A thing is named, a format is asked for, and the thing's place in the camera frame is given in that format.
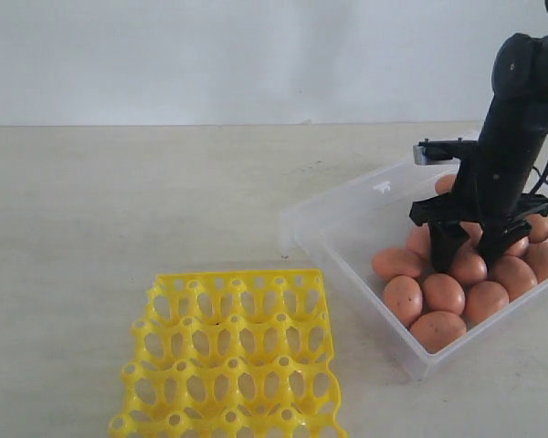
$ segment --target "yellow egg tray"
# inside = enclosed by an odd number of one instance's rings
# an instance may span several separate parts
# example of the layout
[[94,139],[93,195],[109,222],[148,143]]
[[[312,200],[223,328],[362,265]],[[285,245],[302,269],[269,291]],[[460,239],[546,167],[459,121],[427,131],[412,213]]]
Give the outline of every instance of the yellow egg tray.
[[346,437],[318,269],[158,276],[113,438]]

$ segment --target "brown egg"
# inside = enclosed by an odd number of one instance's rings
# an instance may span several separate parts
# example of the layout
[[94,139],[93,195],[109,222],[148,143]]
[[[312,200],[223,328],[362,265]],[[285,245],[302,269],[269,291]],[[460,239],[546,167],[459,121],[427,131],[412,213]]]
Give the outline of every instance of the brown egg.
[[483,281],[472,287],[467,294],[465,315],[479,324],[510,304],[505,287],[493,281]]
[[523,239],[518,240],[515,244],[510,246],[505,251],[505,255],[522,257],[524,254],[526,254],[526,250],[528,249],[529,244],[530,244],[530,240],[528,239],[528,237],[524,237]]
[[467,326],[454,313],[437,311],[420,317],[410,327],[410,333],[429,353],[434,354],[467,333]]
[[538,280],[526,262],[512,255],[500,258],[490,271],[490,280],[502,285],[510,302],[538,286]]
[[384,289],[384,303],[408,328],[422,313],[420,285],[409,276],[397,276]]
[[548,278],[548,244],[530,244],[523,260],[530,266],[533,273],[542,283]]
[[422,275],[424,261],[420,255],[404,248],[386,248],[372,259],[372,269],[384,281],[390,281],[395,276]]
[[481,236],[483,235],[481,225],[474,222],[461,222],[460,226],[462,226],[469,235],[471,246],[476,248],[479,244],[479,240],[481,240]]
[[430,258],[430,230],[427,224],[412,229],[406,241],[406,248],[425,260]]
[[530,243],[539,244],[548,238],[548,217],[541,214],[530,214],[526,220],[532,226],[529,238]]
[[433,274],[424,281],[422,290],[430,310],[444,310],[455,315],[463,313],[465,292],[452,276]]
[[435,192],[437,192],[437,194],[450,192],[450,189],[452,189],[456,178],[457,175],[455,173],[451,173],[449,175],[438,178],[437,182],[435,183]]
[[472,286],[487,278],[487,265],[475,249],[463,245],[457,251],[448,274],[462,286]]

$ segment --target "transparent plastic box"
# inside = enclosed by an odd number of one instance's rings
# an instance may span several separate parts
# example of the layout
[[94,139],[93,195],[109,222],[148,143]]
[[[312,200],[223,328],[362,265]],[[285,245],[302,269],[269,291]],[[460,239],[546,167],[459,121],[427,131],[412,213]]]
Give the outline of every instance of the transparent plastic box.
[[[500,323],[548,295],[548,279],[509,306],[471,328],[466,335],[437,354],[430,354],[387,309],[381,299],[383,282],[371,268],[375,253],[406,244],[414,224],[408,214],[413,201],[435,196],[436,180],[457,165],[416,166],[412,160],[371,172],[321,193],[280,213],[279,250],[287,256],[302,248],[323,271],[370,334],[415,380],[434,374],[462,353],[470,342],[482,339]],[[535,175],[526,190],[536,181]],[[548,188],[539,193],[548,196]]]

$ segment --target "table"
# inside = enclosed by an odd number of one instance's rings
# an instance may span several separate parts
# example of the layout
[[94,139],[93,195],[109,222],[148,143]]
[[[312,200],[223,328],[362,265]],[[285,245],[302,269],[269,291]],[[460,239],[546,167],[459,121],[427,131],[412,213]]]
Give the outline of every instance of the table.
[[[280,209],[478,126],[0,128],[0,437],[106,436],[157,274],[311,266]],[[548,299],[414,382],[328,294],[352,437],[548,437]]]

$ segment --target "white wall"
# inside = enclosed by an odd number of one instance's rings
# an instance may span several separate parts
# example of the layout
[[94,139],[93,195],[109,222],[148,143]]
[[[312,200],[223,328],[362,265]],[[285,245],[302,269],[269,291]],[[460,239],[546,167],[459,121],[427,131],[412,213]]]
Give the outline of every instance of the white wall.
[[479,120],[516,31],[543,0],[5,0],[0,125]]

